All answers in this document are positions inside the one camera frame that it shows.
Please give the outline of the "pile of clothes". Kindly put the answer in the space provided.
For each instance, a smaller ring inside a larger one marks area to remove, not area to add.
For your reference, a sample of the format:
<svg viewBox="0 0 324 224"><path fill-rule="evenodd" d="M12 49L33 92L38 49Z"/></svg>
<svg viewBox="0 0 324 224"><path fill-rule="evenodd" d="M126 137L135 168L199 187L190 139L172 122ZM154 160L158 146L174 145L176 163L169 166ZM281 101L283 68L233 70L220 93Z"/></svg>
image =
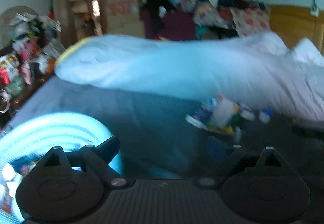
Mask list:
<svg viewBox="0 0 324 224"><path fill-rule="evenodd" d="M253 0L147 0L140 19L147 39L202 40L239 37L230 8L261 9Z"/></svg>

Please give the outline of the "cardboard box stack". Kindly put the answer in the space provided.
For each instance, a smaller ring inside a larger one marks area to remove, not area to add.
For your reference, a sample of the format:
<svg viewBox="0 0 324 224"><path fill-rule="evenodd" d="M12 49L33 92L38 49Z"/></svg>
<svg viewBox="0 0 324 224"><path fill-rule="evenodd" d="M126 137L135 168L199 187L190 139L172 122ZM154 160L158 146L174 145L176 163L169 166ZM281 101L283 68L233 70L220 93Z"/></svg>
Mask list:
<svg viewBox="0 0 324 224"><path fill-rule="evenodd" d="M103 33L144 38L141 5L142 0L99 0Z"/></svg>

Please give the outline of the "cluttered side shelf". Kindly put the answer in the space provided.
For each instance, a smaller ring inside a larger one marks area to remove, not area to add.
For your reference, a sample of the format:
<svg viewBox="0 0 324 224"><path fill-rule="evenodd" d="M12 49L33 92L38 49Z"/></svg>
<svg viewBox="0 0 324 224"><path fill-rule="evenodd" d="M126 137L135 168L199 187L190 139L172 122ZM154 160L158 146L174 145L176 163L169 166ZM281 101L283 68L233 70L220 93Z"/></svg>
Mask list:
<svg viewBox="0 0 324 224"><path fill-rule="evenodd" d="M1 13L1 127L54 74L60 23L26 6Z"/></svg>

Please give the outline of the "floral wet wipes pack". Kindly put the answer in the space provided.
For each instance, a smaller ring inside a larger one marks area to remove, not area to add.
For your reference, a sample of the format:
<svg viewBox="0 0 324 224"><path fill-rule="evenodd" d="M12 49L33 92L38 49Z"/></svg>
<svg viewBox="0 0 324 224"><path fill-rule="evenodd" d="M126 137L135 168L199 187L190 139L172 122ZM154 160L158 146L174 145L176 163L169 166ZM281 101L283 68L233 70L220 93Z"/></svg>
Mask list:
<svg viewBox="0 0 324 224"><path fill-rule="evenodd" d="M241 110L239 104L218 94L216 106L211 111L210 118L207 121L207 131L234 135L236 127L238 127L241 121Z"/></svg>

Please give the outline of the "red patterned pillow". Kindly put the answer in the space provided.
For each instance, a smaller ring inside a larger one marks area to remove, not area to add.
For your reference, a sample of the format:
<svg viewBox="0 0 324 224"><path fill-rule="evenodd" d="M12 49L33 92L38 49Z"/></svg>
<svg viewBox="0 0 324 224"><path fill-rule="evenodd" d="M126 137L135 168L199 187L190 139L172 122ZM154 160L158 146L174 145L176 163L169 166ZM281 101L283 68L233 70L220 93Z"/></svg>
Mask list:
<svg viewBox="0 0 324 224"><path fill-rule="evenodd" d="M239 37L270 31L269 13L261 9L230 8Z"/></svg>

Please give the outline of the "white duvet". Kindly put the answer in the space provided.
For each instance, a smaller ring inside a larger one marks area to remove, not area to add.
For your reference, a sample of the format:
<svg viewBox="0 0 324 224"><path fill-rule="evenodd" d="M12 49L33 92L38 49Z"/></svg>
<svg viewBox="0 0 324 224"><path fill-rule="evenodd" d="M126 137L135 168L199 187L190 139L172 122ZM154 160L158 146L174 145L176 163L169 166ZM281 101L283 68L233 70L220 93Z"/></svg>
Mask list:
<svg viewBox="0 0 324 224"><path fill-rule="evenodd" d="M307 38L289 50L274 32L192 41L85 38L59 57L55 74L75 84L185 100L220 93L254 109L323 121L323 56Z"/></svg>

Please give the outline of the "wooden headboard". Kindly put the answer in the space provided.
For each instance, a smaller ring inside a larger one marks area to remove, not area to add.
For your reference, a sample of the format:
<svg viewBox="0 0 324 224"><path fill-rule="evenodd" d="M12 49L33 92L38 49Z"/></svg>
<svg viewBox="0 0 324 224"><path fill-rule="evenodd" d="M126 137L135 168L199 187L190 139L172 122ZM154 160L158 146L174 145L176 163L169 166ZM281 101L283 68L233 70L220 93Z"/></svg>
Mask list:
<svg viewBox="0 0 324 224"><path fill-rule="evenodd" d="M293 48L302 38L308 38L323 54L323 11L312 16L307 7L270 5L270 28L285 45Z"/></svg>

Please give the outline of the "blue white tissue pack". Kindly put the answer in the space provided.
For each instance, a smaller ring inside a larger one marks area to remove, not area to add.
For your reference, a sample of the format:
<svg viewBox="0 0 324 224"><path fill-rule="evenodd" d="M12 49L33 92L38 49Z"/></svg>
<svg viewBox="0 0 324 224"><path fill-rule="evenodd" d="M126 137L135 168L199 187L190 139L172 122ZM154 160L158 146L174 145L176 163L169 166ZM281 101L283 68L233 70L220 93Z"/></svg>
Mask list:
<svg viewBox="0 0 324 224"><path fill-rule="evenodd" d="M201 105L197 110L185 116L186 122L197 127L198 129L207 129L207 123L213 113L215 106Z"/></svg>

